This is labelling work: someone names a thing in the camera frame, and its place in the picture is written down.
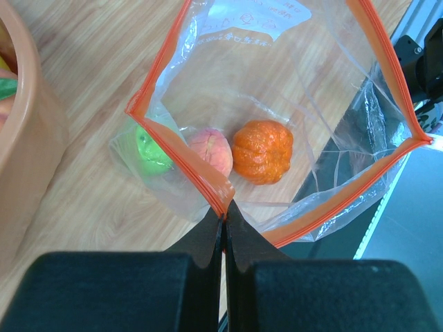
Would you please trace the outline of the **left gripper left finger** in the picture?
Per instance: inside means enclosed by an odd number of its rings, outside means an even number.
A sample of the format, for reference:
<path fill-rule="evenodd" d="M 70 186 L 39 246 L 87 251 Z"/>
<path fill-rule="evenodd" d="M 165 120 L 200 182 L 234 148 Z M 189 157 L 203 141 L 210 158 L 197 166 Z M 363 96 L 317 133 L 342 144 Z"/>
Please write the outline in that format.
<path fill-rule="evenodd" d="M 48 252 L 25 272 L 2 331 L 216 331 L 223 220 L 162 252 Z"/>

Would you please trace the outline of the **clear zip bag orange seal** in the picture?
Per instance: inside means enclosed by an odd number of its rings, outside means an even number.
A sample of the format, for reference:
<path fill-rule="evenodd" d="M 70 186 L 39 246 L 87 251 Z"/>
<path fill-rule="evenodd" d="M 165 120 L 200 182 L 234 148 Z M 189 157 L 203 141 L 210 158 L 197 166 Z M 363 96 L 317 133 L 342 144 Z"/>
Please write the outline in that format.
<path fill-rule="evenodd" d="M 410 136 L 379 160 L 377 180 L 404 156 L 437 139 L 420 126 L 401 64 L 371 1 L 185 1 L 127 124 L 111 139 L 115 160 L 179 216 L 198 222 L 236 203 L 273 245 L 285 246 L 329 217 L 301 214 L 295 197 L 317 169 L 321 149 L 365 78 L 385 80 Z M 234 169 L 226 178 L 188 146 L 206 128 L 233 136 L 247 122 L 273 120 L 293 134 L 291 167 L 279 182 L 255 185 Z M 140 125 L 174 165 L 148 176 L 136 146 Z"/>

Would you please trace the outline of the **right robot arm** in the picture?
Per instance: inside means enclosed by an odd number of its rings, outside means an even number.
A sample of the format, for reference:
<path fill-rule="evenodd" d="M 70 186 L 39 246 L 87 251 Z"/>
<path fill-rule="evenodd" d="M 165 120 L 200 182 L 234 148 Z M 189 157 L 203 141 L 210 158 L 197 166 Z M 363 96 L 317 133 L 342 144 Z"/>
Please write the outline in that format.
<path fill-rule="evenodd" d="M 442 104 L 442 19 L 439 18 L 424 38 L 421 47 L 411 37 L 400 37 L 394 46 L 406 79 L 411 100 L 421 106 L 415 116 L 426 133 L 437 133 L 442 127 L 442 117 L 430 123 L 428 113 Z"/>

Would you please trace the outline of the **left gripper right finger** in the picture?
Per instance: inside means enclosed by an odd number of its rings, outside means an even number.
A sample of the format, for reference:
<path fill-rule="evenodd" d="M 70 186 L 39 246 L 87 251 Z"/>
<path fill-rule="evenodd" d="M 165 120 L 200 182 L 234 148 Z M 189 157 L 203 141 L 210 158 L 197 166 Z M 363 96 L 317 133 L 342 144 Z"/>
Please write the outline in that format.
<path fill-rule="evenodd" d="M 292 259 L 229 205 L 230 331 L 438 331 L 414 274 L 391 260 Z"/>

